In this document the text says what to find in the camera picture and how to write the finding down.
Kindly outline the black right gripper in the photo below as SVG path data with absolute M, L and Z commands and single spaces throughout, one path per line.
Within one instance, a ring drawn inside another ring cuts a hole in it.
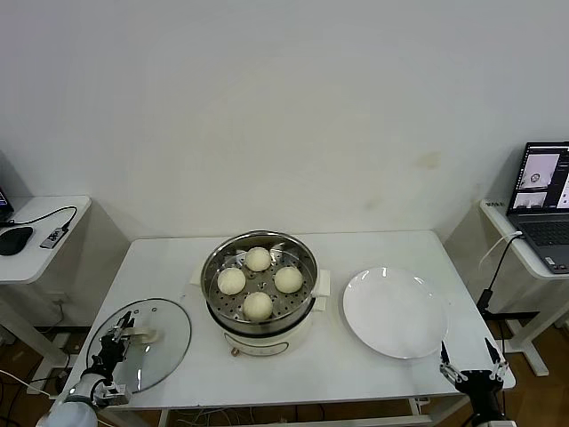
M 457 391 L 469 397 L 476 416 L 503 416 L 497 394 L 503 389 L 509 362 L 488 338 L 485 346 L 493 362 L 492 369 L 460 371 L 451 363 L 445 343 L 441 342 L 439 371 Z

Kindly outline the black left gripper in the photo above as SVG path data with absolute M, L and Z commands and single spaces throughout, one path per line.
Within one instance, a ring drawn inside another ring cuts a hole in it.
M 124 361 L 127 350 L 127 341 L 124 338 L 127 336 L 127 330 L 134 326 L 134 321 L 132 312 L 128 310 L 100 339 L 100 352 L 92 356 L 92 373 L 103 377 L 113 376 L 116 365 Z

